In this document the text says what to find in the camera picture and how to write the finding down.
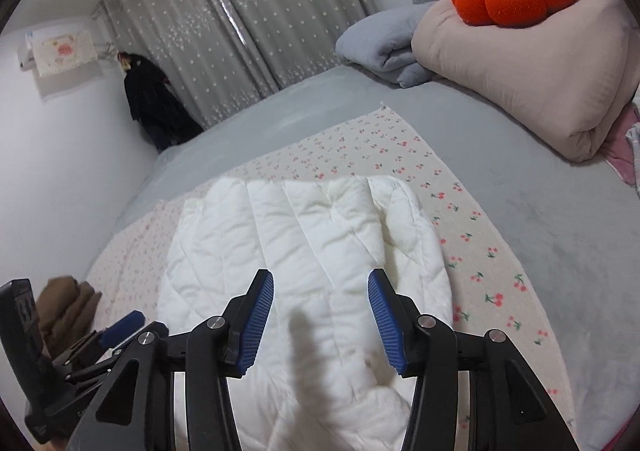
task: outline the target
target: gray curtain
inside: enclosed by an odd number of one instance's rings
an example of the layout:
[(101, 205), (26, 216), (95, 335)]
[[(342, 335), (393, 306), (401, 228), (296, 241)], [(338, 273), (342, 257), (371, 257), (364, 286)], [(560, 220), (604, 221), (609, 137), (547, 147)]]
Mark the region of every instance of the gray curtain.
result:
[(167, 74), (205, 127), (340, 62), (335, 42), (370, 0), (103, 0), (119, 49)]

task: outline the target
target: towel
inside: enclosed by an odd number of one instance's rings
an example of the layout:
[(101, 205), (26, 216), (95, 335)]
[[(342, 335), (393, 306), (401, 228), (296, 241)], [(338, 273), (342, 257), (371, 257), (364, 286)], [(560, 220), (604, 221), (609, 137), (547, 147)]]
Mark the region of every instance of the towel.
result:
[(33, 58), (40, 77), (60, 74), (98, 59), (87, 30), (65, 34), (33, 44)]
[(71, 276), (49, 280), (38, 300), (38, 328), (52, 359), (71, 348), (91, 328), (101, 293)]
[(638, 122), (636, 108), (626, 105), (607, 133), (599, 153), (625, 184), (636, 185), (633, 148), (626, 139), (629, 129)]
[[(636, 113), (640, 117), (640, 86), (633, 99), (633, 105)], [(634, 152), (634, 169), (636, 173), (636, 190), (640, 196), (640, 122), (631, 126), (626, 134), (626, 139)]]
[(342, 34), (335, 52), (403, 88), (430, 81), (433, 73), (418, 65), (411, 50), (415, 29), (430, 5), (409, 5), (366, 17)]

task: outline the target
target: black coat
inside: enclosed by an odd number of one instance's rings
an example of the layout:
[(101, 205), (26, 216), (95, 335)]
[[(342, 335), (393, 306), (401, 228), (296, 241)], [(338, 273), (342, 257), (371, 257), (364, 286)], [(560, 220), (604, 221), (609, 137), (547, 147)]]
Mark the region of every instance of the black coat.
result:
[(158, 150), (183, 144), (203, 132), (169, 91), (164, 72), (147, 58), (128, 54), (131, 69), (124, 79), (131, 118), (138, 120)]

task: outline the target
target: white duvet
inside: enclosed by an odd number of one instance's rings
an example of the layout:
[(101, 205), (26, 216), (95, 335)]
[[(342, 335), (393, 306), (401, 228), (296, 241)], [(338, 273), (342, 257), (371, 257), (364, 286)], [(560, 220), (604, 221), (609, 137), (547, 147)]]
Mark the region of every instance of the white duvet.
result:
[[(389, 366), (367, 300), (380, 267), (421, 312), (451, 324), (436, 232), (400, 180), (220, 179), (186, 203), (159, 293), (172, 334), (222, 314), (258, 269), (274, 278), (255, 365), (228, 380), (244, 451), (401, 448), (415, 381)], [(175, 414), (184, 449), (180, 374)]]

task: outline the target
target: black device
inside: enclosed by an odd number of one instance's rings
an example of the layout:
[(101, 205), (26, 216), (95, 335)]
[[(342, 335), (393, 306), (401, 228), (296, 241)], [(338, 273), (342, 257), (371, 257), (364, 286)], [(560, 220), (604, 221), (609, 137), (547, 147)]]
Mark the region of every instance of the black device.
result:
[[(368, 291), (390, 364), (418, 378), (402, 451), (453, 451), (459, 371), (470, 374), (469, 451), (578, 450), (505, 333), (454, 332), (396, 295), (382, 269)], [(28, 280), (8, 283), (0, 338), (29, 401), (30, 431), (40, 442), (70, 436), (68, 451), (174, 451), (173, 373), (185, 371), (191, 451), (241, 451), (226, 377), (241, 378), (254, 363), (272, 301), (273, 277), (258, 271), (222, 316), (175, 336), (151, 323), (110, 359), (72, 369), (78, 349), (64, 362), (42, 354)]]
[(389, 363), (417, 377), (402, 451), (452, 451), (458, 372), (470, 378), (469, 451), (578, 451), (536, 374), (501, 330), (483, 337), (454, 332), (398, 295), (376, 269), (369, 302)]

